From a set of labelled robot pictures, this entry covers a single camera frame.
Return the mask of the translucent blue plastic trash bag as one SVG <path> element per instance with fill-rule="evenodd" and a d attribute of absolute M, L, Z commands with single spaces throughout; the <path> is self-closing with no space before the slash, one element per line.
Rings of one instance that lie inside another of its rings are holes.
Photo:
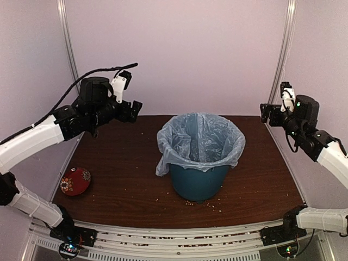
<path fill-rule="evenodd" d="M 246 144 L 242 131 L 225 117 L 187 113 L 172 117 L 157 133 L 161 159 L 156 175 L 164 176 L 170 165 L 203 172 L 238 164 Z"/>

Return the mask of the teal plastic trash bin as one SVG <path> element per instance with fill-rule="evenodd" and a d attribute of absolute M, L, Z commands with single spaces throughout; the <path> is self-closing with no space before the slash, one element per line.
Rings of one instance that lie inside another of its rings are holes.
<path fill-rule="evenodd" d="M 213 167 L 206 172 L 197 169 L 184 169 L 171 164 L 169 167 L 171 184 L 182 198 L 202 204 L 215 196 L 220 190 L 230 167 Z"/>

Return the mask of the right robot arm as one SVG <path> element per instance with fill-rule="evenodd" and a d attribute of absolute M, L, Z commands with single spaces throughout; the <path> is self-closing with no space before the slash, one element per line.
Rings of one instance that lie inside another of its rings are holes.
<path fill-rule="evenodd" d="M 340 139 L 316 127 L 319 103 L 306 95 L 284 98 L 282 104 L 260 105 L 261 121 L 282 127 L 291 150 L 303 150 L 315 163 L 328 170 L 343 186 L 347 186 L 347 152 Z M 300 229 L 319 229 L 347 236 L 347 209 L 321 209 L 298 206 L 288 211 L 279 227 L 279 236 L 290 240 Z"/>

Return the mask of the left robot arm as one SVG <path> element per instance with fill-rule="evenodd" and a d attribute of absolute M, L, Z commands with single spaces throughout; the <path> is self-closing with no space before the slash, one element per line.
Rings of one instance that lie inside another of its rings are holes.
<path fill-rule="evenodd" d="M 142 103 L 126 102 L 123 92 L 132 75 L 123 71 L 113 79 L 84 78 L 80 94 L 72 105 L 54 109 L 40 123 L 1 142 L 1 205 L 14 207 L 44 222 L 66 241 L 78 237 L 78 229 L 64 207 L 49 203 L 24 187 L 11 173 L 18 163 L 34 154 L 89 132 L 97 136 L 98 128 L 116 119 L 134 123 Z"/>

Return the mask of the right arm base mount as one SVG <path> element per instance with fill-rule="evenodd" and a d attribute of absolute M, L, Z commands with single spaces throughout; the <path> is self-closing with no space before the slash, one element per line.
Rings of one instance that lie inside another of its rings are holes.
<path fill-rule="evenodd" d="M 260 231 L 263 246 L 275 245 L 282 258 L 295 258 L 300 251 L 299 239 L 307 235 L 305 229 L 296 228 L 286 231 L 283 225 L 266 226 Z"/>

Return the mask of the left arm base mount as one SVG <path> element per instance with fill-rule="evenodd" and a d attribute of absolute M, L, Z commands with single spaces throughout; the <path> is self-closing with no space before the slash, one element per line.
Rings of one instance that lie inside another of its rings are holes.
<path fill-rule="evenodd" d="M 62 241 L 58 247 L 58 253 L 65 260 L 76 258 L 87 247 L 93 247 L 97 238 L 95 229 L 73 226 L 69 229 L 48 227 L 49 236 Z"/>

